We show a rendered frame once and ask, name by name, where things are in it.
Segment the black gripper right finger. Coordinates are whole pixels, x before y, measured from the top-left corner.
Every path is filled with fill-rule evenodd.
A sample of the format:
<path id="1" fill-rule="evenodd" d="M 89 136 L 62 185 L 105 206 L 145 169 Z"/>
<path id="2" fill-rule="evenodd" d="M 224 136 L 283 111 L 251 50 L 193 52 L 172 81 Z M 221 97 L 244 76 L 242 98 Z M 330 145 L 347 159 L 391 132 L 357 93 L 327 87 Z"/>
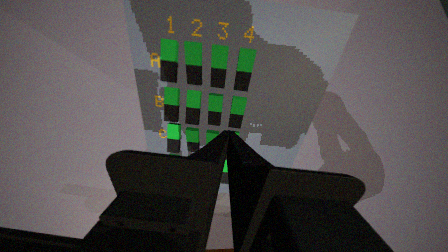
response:
<path id="1" fill-rule="evenodd" d="M 365 184 L 348 174 L 275 167 L 234 131 L 229 131 L 227 169 L 234 252 L 250 252 L 273 196 L 277 194 L 349 201 Z"/>

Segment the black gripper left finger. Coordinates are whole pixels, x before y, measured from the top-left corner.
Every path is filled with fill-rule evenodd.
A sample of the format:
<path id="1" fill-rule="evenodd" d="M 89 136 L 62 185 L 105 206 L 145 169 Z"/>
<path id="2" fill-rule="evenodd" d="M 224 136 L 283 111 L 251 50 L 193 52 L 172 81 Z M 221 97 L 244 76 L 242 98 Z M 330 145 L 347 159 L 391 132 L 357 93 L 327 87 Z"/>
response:
<path id="1" fill-rule="evenodd" d="M 225 164 L 229 131 L 189 156 L 134 150 L 115 152 L 106 169 L 117 196 L 122 191 L 184 197 L 196 201 L 199 252 L 205 252 Z"/>

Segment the grey switch panel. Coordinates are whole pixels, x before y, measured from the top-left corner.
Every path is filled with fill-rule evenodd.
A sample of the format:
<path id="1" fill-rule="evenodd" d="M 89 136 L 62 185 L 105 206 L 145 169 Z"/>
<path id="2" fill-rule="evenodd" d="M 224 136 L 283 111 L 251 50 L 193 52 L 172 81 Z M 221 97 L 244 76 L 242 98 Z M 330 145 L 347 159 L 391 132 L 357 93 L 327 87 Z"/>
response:
<path id="1" fill-rule="evenodd" d="M 123 0 L 150 153 L 234 131 L 292 168 L 359 15 L 264 0 Z"/>

